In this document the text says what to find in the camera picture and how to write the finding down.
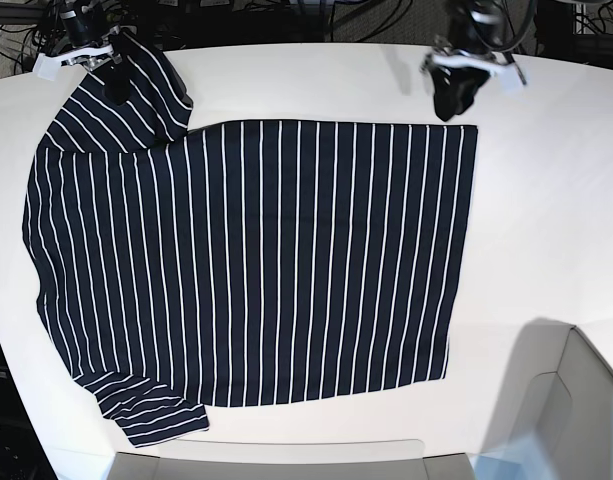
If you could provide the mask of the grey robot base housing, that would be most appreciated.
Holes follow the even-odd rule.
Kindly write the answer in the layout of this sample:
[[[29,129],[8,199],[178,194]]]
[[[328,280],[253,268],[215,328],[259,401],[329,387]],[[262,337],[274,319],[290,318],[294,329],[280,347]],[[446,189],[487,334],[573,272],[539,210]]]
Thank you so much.
[[[454,330],[447,376],[122,448],[112,479],[613,479],[613,319]]]

